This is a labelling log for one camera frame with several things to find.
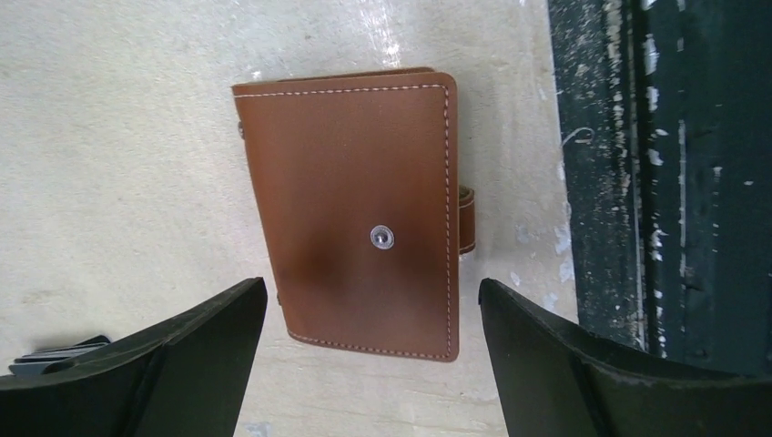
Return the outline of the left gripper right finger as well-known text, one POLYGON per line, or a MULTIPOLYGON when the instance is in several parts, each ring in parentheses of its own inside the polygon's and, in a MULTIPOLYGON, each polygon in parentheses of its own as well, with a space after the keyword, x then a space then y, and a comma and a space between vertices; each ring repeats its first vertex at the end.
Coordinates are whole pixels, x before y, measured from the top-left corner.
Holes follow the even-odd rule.
POLYGON ((496 279, 478 302, 512 436, 768 436, 771 380, 600 337, 496 279))

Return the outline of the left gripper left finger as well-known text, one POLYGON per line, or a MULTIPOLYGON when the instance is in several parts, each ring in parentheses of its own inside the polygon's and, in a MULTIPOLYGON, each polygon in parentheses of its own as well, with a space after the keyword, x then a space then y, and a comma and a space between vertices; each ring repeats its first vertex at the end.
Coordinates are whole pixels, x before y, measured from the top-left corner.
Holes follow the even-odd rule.
POLYGON ((30 377, 1 380, 4 436, 230 436, 268 303, 261 278, 30 377))

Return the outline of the brown leather card holder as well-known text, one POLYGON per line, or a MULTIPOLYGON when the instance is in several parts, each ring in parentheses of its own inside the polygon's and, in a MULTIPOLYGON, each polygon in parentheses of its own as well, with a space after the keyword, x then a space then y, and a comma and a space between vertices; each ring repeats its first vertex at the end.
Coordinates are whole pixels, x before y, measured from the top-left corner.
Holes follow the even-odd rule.
POLYGON ((416 67, 232 93, 290 337, 454 361, 459 258, 475 246, 454 78, 416 67))

